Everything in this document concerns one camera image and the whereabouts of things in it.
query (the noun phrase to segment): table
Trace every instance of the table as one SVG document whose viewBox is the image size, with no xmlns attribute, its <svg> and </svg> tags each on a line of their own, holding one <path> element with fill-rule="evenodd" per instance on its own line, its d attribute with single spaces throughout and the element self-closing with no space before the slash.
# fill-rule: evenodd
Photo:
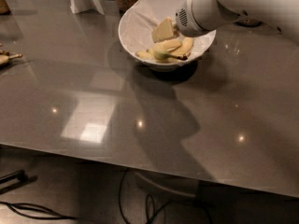
<svg viewBox="0 0 299 224">
<path fill-rule="evenodd" d="M 266 24 L 229 24 L 171 73 L 121 47 L 120 14 L 70 0 L 7 0 L 0 143 L 299 197 L 298 46 Z"/>
</svg>

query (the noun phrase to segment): cable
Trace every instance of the cable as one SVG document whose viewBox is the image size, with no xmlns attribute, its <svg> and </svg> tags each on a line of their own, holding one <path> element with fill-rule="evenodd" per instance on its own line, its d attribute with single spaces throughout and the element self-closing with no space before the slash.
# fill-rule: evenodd
<svg viewBox="0 0 299 224">
<path fill-rule="evenodd" d="M 62 219 L 77 219 L 76 217 L 69 217 L 65 215 L 61 215 L 57 212 L 54 212 L 53 210 L 42 206 L 42 205 L 37 205 L 37 204 L 32 204 L 32 203 L 7 203 L 7 202 L 1 202 L 0 204 L 6 205 L 7 208 L 9 208 L 12 212 L 15 214 L 18 214 L 22 217 L 27 217 L 31 219 L 38 219 L 38 220 L 62 220 Z M 27 211 L 33 211 L 37 213 L 43 213 L 50 215 L 52 217 L 37 217 L 37 216 L 31 216 L 24 214 L 20 212 L 19 210 L 27 210 Z"/>
<path fill-rule="evenodd" d="M 129 171 L 129 168 L 124 171 L 124 173 L 121 177 L 121 182 L 120 182 L 120 187 L 119 187 L 119 208 L 120 208 L 121 217 L 122 217 L 123 221 L 126 224 L 131 224 L 131 222 L 128 220 L 128 218 L 124 215 L 124 213 L 122 211 L 122 207 L 121 207 L 121 190 L 122 190 L 122 185 L 123 185 L 124 178 L 126 177 L 128 171 Z M 168 200 L 161 207 L 159 207 L 159 209 L 156 210 L 155 201 L 154 201 L 153 197 L 150 194 L 148 194 L 147 197 L 146 197 L 146 202 L 145 202 L 146 217 L 147 217 L 146 224 L 152 224 L 154 222 L 155 218 L 160 214 L 160 212 L 163 211 L 171 203 L 180 203 L 180 204 L 182 204 L 182 203 L 186 203 L 186 202 Z M 150 206 L 151 205 L 152 205 L 152 215 L 150 216 Z M 201 208 L 205 211 L 206 216 L 207 216 L 208 221 L 209 221 L 209 224 L 213 224 L 212 216 L 209 214 L 207 208 L 204 205 L 201 205 Z"/>
<path fill-rule="evenodd" d="M 122 178 L 121 178 L 121 182 L 120 182 L 120 187 L 119 187 L 119 208 L 120 208 L 120 212 L 121 212 L 121 217 L 123 219 L 123 221 L 126 223 L 126 224 L 131 224 L 130 221 L 128 221 L 127 217 L 125 217 L 123 211 L 122 211 L 122 207 L 121 207 L 121 189 L 122 189 L 122 184 L 123 184 L 123 180 L 125 178 L 125 176 L 127 175 L 129 169 L 126 169 L 122 175 Z"/>
<path fill-rule="evenodd" d="M 151 224 L 151 223 L 153 223 L 154 220 L 155 220 L 155 218 L 159 215 L 159 213 L 160 213 L 162 210 L 164 210 L 170 203 L 172 203 L 171 200 L 167 201 L 167 202 L 164 203 L 164 204 L 163 204 L 157 211 L 155 211 L 155 212 L 152 214 L 151 218 L 148 218 L 148 217 L 147 217 L 147 223 L 146 223 L 146 224 Z M 148 208 L 148 204 L 147 204 L 147 200 L 146 200 L 146 212 L 148 212 L 148 211 L 147 211 L 147 208 Z"/>
<path fill-rule="evenodd" d="M 156 212 L 156 206 L 155 206 L 155 201 L 153 200 L 153 197 L 151 195 L 147 195 L 146 198 L 146 217 L 147 221 L 150 220 L 150 204 L 152 204 L 152 215 Z"/>
</svg>

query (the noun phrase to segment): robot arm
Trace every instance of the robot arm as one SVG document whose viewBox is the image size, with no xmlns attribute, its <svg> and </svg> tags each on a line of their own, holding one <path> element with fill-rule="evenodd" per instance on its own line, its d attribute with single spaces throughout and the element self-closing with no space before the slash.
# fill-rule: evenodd
<svg viewBox="0 0 299 224">
<path fill-rule="evenodd" d="M 299 0 L 187 0 L 176 19 L 182 34 L 200 36 L 246 16 L 275 27 L 299 44 Z"/>
</svg>

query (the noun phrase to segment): floor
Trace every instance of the floor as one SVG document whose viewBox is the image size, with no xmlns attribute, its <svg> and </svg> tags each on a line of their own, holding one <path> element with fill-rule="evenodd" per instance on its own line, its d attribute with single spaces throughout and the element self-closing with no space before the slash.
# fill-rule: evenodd
<svg viewBox="0 0 299 224">
<path fill-rule="evenodd" d="M 23 169 L 32 182 L 6 189 L 0 185 L 0 201 L 35 203 L 79 220 L 34 220 L 20 217 L 0 205 L 0 224 L 117 224 L 125 223 L 119 210 L 119 187 L 126 168 L 0 146 L 0 176 Z M 122 184 L 123 213 L 132 224 L 146 223 L 148 192 L 135 182 L 129 170 Z M 167 199 L 153 195 L 157 208 Z M 213 224 L 299 223 L 298 199 L 223 186 L 202 185 L 201 201 L 210 204 Z M 171 203 L 154 221 L 156 224 L 210 223 L 198 204 Z"/>
</svg>

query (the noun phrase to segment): bowl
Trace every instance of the bowl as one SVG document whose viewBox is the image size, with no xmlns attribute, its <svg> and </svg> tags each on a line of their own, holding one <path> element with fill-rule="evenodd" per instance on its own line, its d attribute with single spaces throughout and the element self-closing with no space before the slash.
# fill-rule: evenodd
<svg viewBox="0 0 299 224">
<path fill-rule="evenodd" d="M 153 46 L 151 31 L 166 17 L 176 20 L 176 11 L 186 0 L 138 0 L 122 16 L 119 24 L 119 38 L 123 48 L 137 61 L 159 72 L 168 72 L 199 59 L 211 46 L 216 31 L 195 37 L 191 55 L 188 60 L 169 59 L 144 60 L 136 56 L 139 50 L 150 49 Z"/>
</svg>

